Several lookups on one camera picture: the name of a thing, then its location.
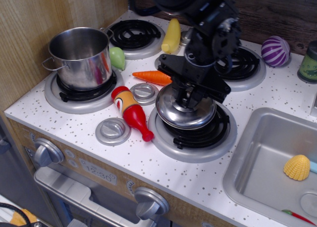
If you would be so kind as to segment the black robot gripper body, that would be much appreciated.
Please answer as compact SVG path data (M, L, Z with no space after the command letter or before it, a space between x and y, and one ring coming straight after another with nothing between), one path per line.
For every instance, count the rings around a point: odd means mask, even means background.
M173 81L181 80L188 86L188 101L194 87L203 87L208 91L208 97L223 102L231 89L214 65L223 59L231 61L231 56L239 49L241 30L238 19L230 17L213 21L211 31L202 30L203 24L193 27L183 56L162 54L158 70L171 77L172 96Z

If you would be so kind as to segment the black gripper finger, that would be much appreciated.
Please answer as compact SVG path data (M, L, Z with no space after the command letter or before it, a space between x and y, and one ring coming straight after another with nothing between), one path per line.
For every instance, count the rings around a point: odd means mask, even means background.
M173 96L176 102L181 106L188 106L188 86L181 80L173 81Z
M194 87L189 96L189 107L194 108L203 98L208 97L208 91L203 87Z

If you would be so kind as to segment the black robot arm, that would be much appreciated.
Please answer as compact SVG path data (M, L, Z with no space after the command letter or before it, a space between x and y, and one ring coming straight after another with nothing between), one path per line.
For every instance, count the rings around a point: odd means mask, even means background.
M184 56L163 54L158 70L171 77L172 96L183 107L195 107L210 97L223 103L231 92L214 67L219 60L229 62L240 46L238 9L231 0L153 0L155 6L138 8L136 0L129 7L140 16L160 11L184 17L193 27Z

